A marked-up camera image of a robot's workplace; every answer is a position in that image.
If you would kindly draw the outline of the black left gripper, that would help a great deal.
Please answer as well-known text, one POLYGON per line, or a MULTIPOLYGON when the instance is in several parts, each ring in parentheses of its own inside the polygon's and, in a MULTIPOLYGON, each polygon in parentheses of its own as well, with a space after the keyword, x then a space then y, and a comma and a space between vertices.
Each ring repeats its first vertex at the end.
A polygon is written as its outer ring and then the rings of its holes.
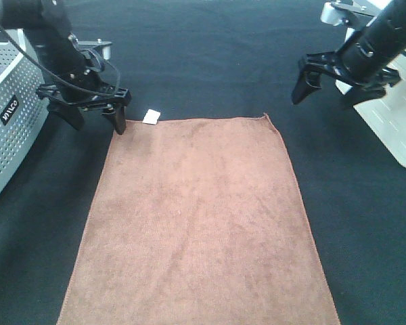
POLYGON ((102 111, 102 116, 122 135, 127 127, 125 107, 131 103, 131 92, 101 80, 99 73, 85 68, 81 76, 70 73, 63 79, 52 71, 41 68, 51 83, 37 87, 36 94, 49 101, 47 110, 67 122, 77 131, 84 126, 84 118, 79 110, 102 111))

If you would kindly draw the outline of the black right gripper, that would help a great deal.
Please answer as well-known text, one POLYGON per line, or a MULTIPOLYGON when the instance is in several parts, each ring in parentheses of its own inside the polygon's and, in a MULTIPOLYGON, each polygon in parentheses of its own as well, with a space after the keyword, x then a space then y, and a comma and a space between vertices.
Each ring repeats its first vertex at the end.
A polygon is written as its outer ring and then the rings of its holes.
POLYGON ((321 90, 322 74, 352 87, 340 98, 343 110, 380 99, 386 95, 385 86, 394 87, 401 81, 399 71, 388 66, 380 69, 372 77, 354 77, 334 51, 306 54, 299 59, 298 67, 299 76, 291 95, 294 105, 321 90))

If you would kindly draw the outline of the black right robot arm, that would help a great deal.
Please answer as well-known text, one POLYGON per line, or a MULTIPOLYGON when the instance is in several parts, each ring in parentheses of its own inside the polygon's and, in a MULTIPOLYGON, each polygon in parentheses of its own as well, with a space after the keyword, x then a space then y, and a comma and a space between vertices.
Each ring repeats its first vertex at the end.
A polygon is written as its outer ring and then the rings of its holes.
POLYGON ((405 50, 406 1, 391 1, 336 51, 307 54, 300 60, 292 103, 320 90, 323 74, 351 86, 340 98, 344 109, 380 99, 386 95, 386 85, 401 81, 399 71, 388 65, 405 50))

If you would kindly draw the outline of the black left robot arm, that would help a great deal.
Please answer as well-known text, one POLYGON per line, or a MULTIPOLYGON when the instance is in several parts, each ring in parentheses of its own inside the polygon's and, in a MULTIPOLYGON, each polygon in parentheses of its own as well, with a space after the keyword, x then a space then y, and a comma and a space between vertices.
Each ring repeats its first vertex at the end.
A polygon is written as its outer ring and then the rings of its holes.
POLYGON ((120 87, 120 72, 110 62, 109 41, 79 41, 63 1, 0 1, 0 32, 47 83, 36 89, 48 112, 74 129, 84 111, 99 110, 121 135, 131 93, 120 87))

